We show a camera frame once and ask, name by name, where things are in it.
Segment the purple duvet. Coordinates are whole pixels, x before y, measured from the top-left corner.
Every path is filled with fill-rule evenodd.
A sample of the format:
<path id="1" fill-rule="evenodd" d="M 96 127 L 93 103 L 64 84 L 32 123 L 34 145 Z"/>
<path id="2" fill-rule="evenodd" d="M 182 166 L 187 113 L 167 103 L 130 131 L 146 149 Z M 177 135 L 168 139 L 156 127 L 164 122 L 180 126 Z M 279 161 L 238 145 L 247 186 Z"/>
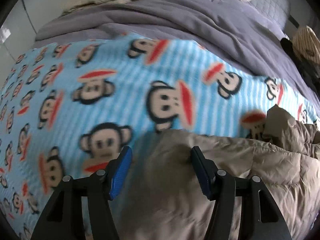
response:
<path id="1" fill-rule="evenodd" d="M 131 32 L 151 39 L 194 40 L 248 74 L 286 80 L 319 108 L 317 94 L 281 47 L 285 35 L 279 25 L 239 0 L 137 0 L 96 5 L 45 24 L 34 47 L 111 39 Z"/>

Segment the beige quilted puffer jacket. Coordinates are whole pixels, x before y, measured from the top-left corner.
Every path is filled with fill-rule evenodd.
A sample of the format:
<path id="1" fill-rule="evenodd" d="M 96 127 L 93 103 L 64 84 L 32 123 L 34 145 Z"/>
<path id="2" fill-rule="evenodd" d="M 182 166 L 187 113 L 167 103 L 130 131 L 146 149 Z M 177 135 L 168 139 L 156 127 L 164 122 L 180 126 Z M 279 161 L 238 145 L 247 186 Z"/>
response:
<path id="1" fill-rule="evenodd" d="M 136 165 L 121 239 L 305 239 L 319 214 L 319 130 L 278 106 L 259 139 L 163 132 Z"/>

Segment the grey quilted headboard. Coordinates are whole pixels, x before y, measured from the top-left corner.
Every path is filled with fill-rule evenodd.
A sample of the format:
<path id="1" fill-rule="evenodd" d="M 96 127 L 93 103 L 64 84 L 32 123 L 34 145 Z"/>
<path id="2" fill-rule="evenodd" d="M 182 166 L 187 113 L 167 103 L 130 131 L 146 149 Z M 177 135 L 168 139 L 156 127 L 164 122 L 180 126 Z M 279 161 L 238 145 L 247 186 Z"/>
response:
<path id="1" fill-rule="evenodd" d="M 276 22 L 282 31 L 285 30 L 288 22 L 296 29 L 299 28 L 299 23 L 290 14 L 291 4 L 288 0 L 252 0 L 250 5 Z"/>

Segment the blue monkey print blanket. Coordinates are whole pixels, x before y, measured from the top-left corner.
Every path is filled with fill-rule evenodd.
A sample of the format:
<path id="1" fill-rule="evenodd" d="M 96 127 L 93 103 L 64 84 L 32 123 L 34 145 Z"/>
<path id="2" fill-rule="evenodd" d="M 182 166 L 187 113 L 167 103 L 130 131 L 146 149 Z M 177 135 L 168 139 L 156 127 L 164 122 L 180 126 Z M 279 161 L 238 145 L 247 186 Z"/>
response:
<path id="1" fill-rule="evenodd" d="M 277 105 L 314 123 L 284 79 L 249 75 L 190 40 L 136 34 L 29 50 L 1 85 L 1 211 L 29 239 L 65 175 L 103 168 L 124 146 L 142 160 L 166 129 L 245 137 Z"/>

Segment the folded black garment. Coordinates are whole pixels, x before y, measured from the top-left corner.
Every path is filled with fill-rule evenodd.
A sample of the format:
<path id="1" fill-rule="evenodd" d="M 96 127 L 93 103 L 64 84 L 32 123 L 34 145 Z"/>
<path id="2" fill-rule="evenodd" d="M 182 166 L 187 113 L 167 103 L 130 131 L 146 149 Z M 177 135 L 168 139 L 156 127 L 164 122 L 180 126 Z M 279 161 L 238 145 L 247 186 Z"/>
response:
<path id="1" fill-rule="evenodd" d="M 307 60 L 305 57 L 301 59 L 296 56 L 293 44 L 287 38 L 280 41 L 282 49 L 287 53 L 290 59 L 296 65 L 302 79 L 311 90 L 313 90 L 319 98 L 319 65 Z"/>

